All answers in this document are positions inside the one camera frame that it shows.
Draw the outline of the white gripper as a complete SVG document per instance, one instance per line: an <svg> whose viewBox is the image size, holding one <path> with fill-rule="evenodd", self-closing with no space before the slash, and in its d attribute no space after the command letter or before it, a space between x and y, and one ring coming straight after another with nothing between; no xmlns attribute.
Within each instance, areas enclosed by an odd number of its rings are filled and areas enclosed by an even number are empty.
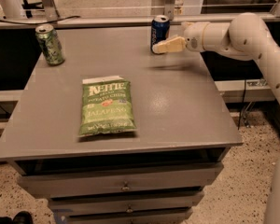
<svg viewBox="0 0 280 224"><path fill-rule="evenodd" d="M181 22L184 29L182 36L173 36L152 46L155 54L180 52L187 48L190 51L204 52L203 33L209 21Z"/></svg>

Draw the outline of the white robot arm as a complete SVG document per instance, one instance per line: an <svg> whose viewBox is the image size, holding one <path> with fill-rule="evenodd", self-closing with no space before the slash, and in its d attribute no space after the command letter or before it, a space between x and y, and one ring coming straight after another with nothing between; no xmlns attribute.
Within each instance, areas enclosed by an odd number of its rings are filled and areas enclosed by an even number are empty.
<svg viewBox="0 0 280 224"><path fill-rule="evenodd" d="M162 40L152 46L152 51L214 51L239 61L252 60L280 105L280 47L260 16L247 12L230 22L184 22L182 27L182 36ZM280 224L280 158L274 167L263 224Z"/></svg>

